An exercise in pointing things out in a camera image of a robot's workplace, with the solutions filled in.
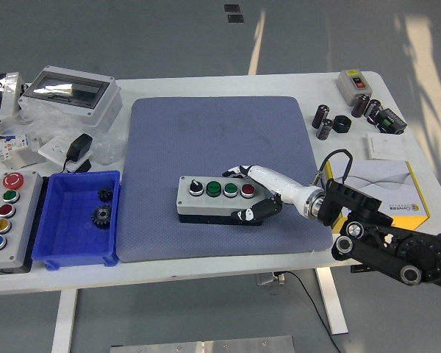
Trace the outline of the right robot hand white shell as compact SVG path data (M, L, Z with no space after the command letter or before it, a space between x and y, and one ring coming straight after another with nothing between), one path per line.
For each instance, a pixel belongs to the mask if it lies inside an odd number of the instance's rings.
M325 196L323 189L303 186L295 180L259 165L239 165L222 173L223 177L241 175L250 177L257 184L268 189L272 198L264 199L253 206L233 212L231 217L242 222L256 222L269 218L282 210L282 203L293 204L298 213L308 219L318 217Z

